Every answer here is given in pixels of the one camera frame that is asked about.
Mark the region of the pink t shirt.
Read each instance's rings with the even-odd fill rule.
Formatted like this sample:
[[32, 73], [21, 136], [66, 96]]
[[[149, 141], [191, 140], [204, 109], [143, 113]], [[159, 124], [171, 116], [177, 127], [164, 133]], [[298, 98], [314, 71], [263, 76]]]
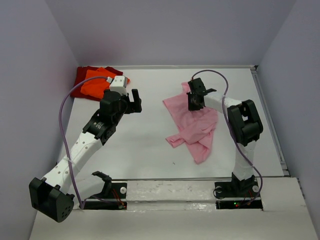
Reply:
[[187, 95], [190, 87], [186, 82], [181, 86], [182, 93], [162, 101], [178, 129], [178, 133], [168, 136], [166, 141], [173, 148], [185, 144], [194, 162], [201, 164], [207, 160], [213, 148], [218, 112], [208, 107], [190, 111]]

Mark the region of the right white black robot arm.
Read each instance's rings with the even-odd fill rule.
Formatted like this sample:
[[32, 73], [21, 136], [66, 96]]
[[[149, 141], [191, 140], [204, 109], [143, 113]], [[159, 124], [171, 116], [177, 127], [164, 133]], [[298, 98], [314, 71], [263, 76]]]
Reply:
[[263, 182], [258, 182], [254, 166], [254, 151], [263, 132], [263, 124], [252, 100], [240, 101], [229, 98], [213, 88], [207, 89], [200, 78], [188, 83], [188, 109], [198, 111], [203, 108], [223, 114], [224, 120], [235, 144], [235, 164], [230, 181], [215, 183], [213, 191], [218, 200], [226, 198], [246, 198], [255, 200], [260, 196]]

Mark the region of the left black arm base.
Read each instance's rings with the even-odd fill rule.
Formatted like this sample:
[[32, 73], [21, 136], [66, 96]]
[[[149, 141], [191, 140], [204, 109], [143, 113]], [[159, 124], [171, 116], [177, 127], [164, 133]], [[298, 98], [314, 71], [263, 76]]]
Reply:
[[127, 209], [127, 188], [125, 181], [112, 182], [110, 190], [91, 196], [85, 201], [84, 210], [124, 211]]

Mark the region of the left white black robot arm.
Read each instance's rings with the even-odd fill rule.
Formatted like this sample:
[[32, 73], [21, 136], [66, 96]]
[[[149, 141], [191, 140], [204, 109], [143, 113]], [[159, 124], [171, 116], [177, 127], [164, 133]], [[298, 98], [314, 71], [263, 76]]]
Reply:
[[101, 171], [89, 178], [76, 181], [76, 176], [116, 132], [124, 114], [141, 113], [142, 100], [137, 89], [132, 89], [133, 101], [128, 94], [106, 90], [99, 109], [84, 126], [72, 148], [59, 163], [41, 179], [29, 183], [31, 205], [34, 209], [56, 221], [63, 222], [75, 206], [84, 207], [88, 198], [115, 195], [112, 178]]

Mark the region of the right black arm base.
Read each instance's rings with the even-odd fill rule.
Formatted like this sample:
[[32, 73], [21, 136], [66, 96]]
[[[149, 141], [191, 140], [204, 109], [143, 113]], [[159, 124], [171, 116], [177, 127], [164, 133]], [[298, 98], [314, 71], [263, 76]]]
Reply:
[[212, 191], [215, 197], [215, 207], [217, 210], [263, 210], [263, 203], [257, 181], [244, 190], [237, 192], [232, 188], [231, 181], [218, 181], [214, 183]]

